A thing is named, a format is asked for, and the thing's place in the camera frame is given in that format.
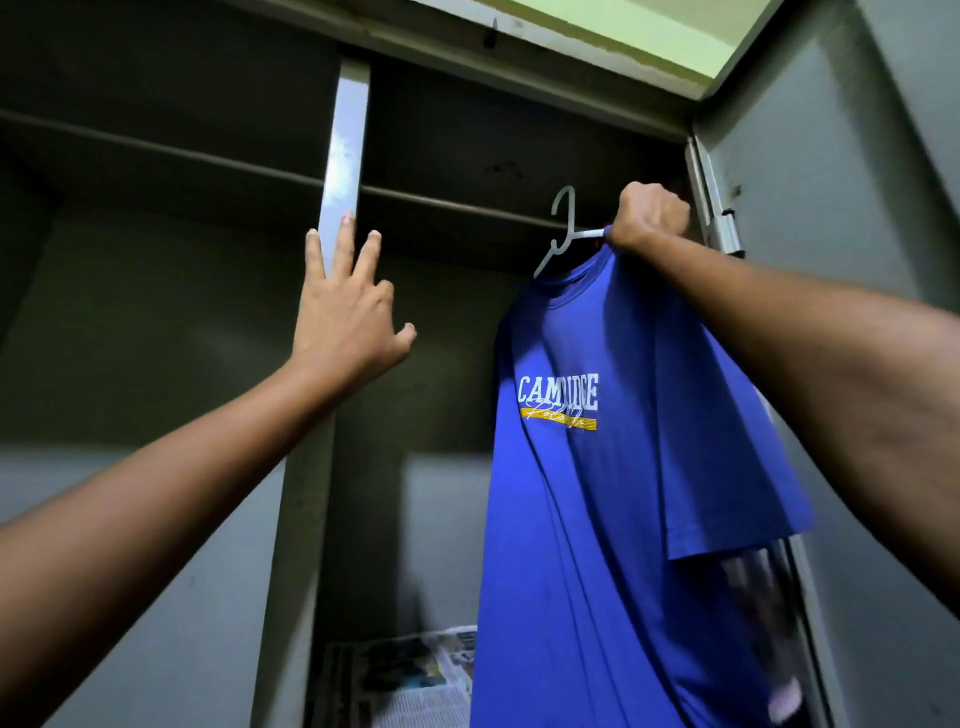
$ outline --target hanging clothes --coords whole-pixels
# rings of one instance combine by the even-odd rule
[[[531,281],[496,356],[473,728],[769,725],[720,561],[811,517],[750,381],[608,247]]]

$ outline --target person's left hand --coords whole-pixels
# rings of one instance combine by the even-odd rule
[[[309,361],[317,376],[342,377],[352,391],[394,366],[410,353],[417,330],[407,324],[394,333],[394,286],[373,283],[380,258],[380,233],[371,231],[353,266],[355,219],[340,222],[329,276],[324,270],[320,236],[306,234],[306,275],[294,332],[293,361]]]

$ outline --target shirt sleeve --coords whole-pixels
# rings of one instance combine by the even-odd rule
[[[654,352],[668,558],[807,530],[809,503],[754,385],[667,283]]]

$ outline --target yellow stripe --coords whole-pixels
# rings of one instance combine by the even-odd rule
[[[520,407],[520,417],[526,417],[528,420],[548,420],[552,423],[561,423],[567,427],[577,427],[579,429],[589,429],[596,431],[597,421],[589,417],[574,417],[565,415],[563,412],[552,412],[549,409],[537,409],[536,407]]]

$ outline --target white plastic hanger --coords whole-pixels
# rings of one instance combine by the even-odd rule
[[[566,253],[566,249],[570,247],[570,243],[572,243],[574,240],[578,240],[583,237],[603,237],[606,232],[604,228],[595,231],[577,232],[576,228],[574,227],[577,193],[576,190],[573,189],[572,184],[568,184],[557,193],[555,198],[553,198],[553,206],[550,208],[550,214],[557,214],[557,207],[560,206],[560,199],[564,194],[567,193],[569,194],[570,198],[566,202],[566,238],[564,238],[564,243],[559,248],[557,247],[556,240],[550,241],[550,250],[547,251],[546,257],[540,262],[540,265],[537,266],[537,270],[534,271],[534,278],[543,272],[543,269],[546,267],[546,264],[549,262],[550,258],[552,258],[554,255],[562,255]]]

